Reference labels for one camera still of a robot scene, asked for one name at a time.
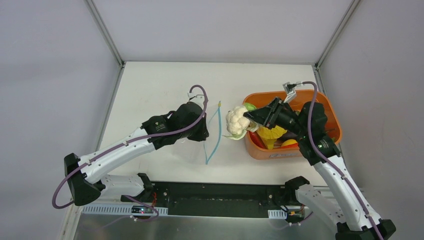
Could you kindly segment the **clear zip top bag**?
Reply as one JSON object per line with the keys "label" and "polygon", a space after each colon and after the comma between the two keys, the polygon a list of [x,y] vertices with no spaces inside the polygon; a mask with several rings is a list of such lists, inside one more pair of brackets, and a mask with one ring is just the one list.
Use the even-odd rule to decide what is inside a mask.
{"label": "clear zip top bag", "polygon": [[214,155],[218,152],[223,134],[223,114],[222,101],[212,105],[212,109],[207,111],[206,128],[209,137],[205,141],[195,142],[187,139],[178,141],[177,150],[181,150],[179,156],[183,161],[200,165],[209,165]]}

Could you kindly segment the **white cauliflower toy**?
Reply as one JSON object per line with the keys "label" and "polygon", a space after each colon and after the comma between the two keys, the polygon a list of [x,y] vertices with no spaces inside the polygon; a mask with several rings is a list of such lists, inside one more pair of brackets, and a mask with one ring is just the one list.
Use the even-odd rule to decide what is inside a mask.
{"label": "white cauliflower toy", "polygon": [[226,130],[229,135],[224,137],[231,140],[241,140],[248,132],[255,132],[260,126],[244,117],[244,113],[255,109],[255,105],[245,102],[243,105],[236,106],[230,110],[225,117]]}

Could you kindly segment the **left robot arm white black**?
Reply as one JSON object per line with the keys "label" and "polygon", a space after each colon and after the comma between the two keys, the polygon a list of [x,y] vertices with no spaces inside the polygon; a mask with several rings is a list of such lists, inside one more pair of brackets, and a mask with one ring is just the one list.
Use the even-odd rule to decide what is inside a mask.
{"label": "left robot arm white black", "polygon": [[206,106],[188,101],[177,110],[156,115],[118,142],[81,157],[70,153],[64,158],[65,182],[73,204],[84,206],[100,197],[119,196],[124,202],[147,202],[153,186],[145,173],[111,175],[110,172],[141,155],[175,144],[180,139],[205,141]]}

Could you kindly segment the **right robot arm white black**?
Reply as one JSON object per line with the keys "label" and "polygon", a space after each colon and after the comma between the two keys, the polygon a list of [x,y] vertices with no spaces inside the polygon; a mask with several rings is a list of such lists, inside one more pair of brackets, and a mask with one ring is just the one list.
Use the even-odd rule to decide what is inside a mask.
{"label": "right robot arm white black", "polygon": [[387,240],[396,231],[392,220],[382,219],[351,178],[344,159],[326,133],[325,107],[314,100],[300,113],[276,97],[268,105],[245,112],[244,117],[272,129],[281,127],[296,134],[300,153],[324,179],[337,204],[321,196],[303,176],[285,183],[284,200],[301,203],[335,230],[337,240]]}

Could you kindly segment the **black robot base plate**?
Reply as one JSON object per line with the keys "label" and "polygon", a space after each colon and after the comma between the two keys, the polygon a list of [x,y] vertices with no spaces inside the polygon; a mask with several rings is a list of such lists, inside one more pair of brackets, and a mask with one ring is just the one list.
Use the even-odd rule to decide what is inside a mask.
{"label": "black robot base plate", "polygon": [[267,218],[301,203],[284,185],[154,181],[138,201],[168,209],[171,216]]}

